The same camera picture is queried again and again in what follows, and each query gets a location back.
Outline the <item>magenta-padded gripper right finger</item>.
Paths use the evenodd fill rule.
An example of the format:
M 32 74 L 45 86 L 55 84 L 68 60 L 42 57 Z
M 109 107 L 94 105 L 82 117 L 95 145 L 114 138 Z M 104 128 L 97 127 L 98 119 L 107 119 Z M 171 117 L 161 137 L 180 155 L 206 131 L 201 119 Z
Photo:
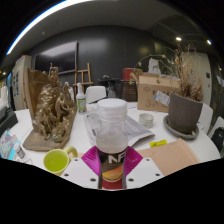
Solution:
M 123 164 L 123 188 L 140 188 L 163 177 L 154 161 L 143 158 L 136 150 L 127 148 Z

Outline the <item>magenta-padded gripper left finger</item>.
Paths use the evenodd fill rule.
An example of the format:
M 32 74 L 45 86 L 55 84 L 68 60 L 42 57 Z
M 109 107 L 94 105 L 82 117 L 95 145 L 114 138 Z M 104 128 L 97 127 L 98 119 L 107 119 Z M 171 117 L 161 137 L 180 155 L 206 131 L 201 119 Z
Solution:
M 61 175 L 62 178 L 84 188 L 101 188 L 101 164 L 92 147 L 80 158 L 74 158 Z

